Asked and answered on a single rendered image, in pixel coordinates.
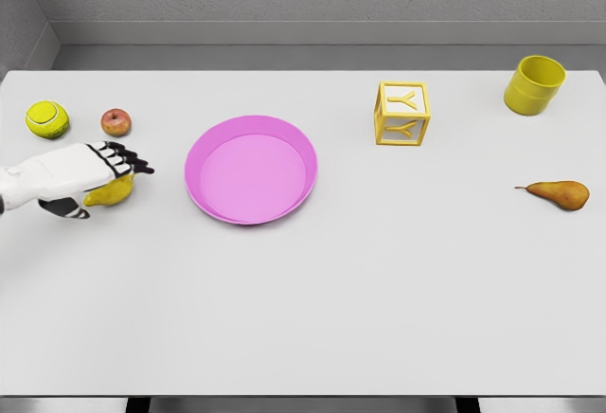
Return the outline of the yellow letter block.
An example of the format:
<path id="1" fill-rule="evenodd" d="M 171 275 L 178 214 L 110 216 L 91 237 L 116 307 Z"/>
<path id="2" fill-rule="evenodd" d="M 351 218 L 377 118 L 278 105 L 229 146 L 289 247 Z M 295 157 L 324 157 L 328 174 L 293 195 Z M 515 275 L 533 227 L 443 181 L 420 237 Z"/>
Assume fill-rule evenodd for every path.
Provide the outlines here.
<path id="1" fill-rule="evenodd" d="M 430 119 L 425 82 L 379 82 L 374 108 L 377 145 L 420 146 Z"/>

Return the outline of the pink plate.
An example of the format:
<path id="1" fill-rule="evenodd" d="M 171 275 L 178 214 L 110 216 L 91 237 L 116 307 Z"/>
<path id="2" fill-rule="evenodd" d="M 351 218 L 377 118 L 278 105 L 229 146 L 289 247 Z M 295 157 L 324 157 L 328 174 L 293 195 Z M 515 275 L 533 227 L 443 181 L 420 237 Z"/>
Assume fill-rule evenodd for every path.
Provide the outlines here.
<path id="1" fill-rule="evenodd" d="M 265 224 L 296 209 L 318 173 L 316 151 L 293 124 L 243 116 L 207 130 L 185 163 L 185 183 L 206 214 L 230 224 Z"/>

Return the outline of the brown pear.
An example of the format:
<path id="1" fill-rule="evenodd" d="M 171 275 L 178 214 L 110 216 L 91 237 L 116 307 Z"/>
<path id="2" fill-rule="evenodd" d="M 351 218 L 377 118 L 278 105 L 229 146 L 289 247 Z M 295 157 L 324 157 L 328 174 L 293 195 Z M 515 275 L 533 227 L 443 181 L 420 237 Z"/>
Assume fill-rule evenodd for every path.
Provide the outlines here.
<path id="1" fill-rule="evenodd" d="M 572 180 L 536 182 L 515 188 L 550 201 L 566 211 L 582 209 L 590 198 L 590 190 L 582 183 Z"/>

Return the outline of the yellow tennis ball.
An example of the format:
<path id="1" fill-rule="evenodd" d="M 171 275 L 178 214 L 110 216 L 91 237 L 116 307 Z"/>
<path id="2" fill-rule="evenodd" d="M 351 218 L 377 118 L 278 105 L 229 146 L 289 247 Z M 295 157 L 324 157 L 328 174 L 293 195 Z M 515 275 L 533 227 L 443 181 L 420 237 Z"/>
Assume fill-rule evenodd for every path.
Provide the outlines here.
<path id="1" fill-rule="evenodd" d="M 42 100 L 32 104 L 26 112 L 26 125 L 38 137 L 56 139 L 69 128 L 69 115 L 57 102 Z"/>

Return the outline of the red apple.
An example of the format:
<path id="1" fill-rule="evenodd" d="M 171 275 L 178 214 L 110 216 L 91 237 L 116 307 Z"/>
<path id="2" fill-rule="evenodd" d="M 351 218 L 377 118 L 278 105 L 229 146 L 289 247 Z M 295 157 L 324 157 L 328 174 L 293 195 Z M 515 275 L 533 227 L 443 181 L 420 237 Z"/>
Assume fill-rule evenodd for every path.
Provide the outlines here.
<path id="1" fill-rule="evenodd" d="M 102 131 L 110 136 L 122 137 L 132 128 L 132 119 L 123 109 L 113 108 L 107 110 L 100 119 Z"/>

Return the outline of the yellow cup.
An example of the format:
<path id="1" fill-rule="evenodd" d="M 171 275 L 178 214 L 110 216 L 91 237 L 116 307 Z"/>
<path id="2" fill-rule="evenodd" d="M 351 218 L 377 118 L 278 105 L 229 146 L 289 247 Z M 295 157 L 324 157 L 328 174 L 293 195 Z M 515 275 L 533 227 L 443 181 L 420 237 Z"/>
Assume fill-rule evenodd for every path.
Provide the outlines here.
<path id="1" fill-rule="evenodd" d="M 540 55 L 519 62 L 504 93 L 506 106 L 522 116 L 542 113 L 557 95 L 566 71 L 557 61 Z"/>

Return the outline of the yellow lemon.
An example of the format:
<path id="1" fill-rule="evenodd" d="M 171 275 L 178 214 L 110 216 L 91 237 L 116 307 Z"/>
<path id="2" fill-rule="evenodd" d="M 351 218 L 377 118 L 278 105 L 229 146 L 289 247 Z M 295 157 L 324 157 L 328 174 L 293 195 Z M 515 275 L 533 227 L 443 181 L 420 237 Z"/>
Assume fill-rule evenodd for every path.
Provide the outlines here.
<path id="1" fill-rule="evenodd" d="M 113 206 L 127 199 L 134 188 L 134 174 L 119 177 L 107 185 L 91 190 L 83 199 L 87 207 Z"/>

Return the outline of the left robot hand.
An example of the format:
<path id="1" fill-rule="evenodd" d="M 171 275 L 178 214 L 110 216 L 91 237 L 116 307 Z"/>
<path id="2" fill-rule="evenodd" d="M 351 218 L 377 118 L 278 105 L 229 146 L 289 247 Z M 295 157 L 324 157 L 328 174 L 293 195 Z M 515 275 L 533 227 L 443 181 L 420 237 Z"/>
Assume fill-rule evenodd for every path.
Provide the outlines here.
<path id="1" fill-rule="evenodd" d="M 78 193 L 101 188 L 129 173 L 154 173 L 138 154 L 114 141 L 76 143 L 30 157 L 8 169 L 16 180 L 12 198 L 2 194 L 6 208 L 35 200 L 48 212 L 68 219 L 90 214 L 75 200 Z"/>

